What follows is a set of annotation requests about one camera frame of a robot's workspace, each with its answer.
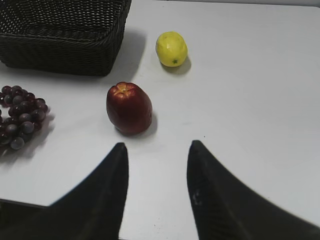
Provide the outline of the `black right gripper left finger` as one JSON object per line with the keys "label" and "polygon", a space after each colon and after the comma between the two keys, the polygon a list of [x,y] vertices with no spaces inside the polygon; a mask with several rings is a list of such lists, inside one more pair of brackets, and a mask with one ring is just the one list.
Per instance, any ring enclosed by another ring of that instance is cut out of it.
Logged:
{"label": "black right gripper left finger", "polygon": [[128,151],[118,142],[74,189],[21,223],[2,240],[117,240],[129,183]]}

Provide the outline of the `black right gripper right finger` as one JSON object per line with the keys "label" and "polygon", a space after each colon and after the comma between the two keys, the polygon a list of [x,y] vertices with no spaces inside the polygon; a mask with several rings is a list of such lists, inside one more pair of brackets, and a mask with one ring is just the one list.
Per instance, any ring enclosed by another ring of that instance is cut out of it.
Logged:
{"label": "black right gripper right finger", "polygon": [[263,198],[194,140],[187,187],[200,240],[318,240],[320,228]]}

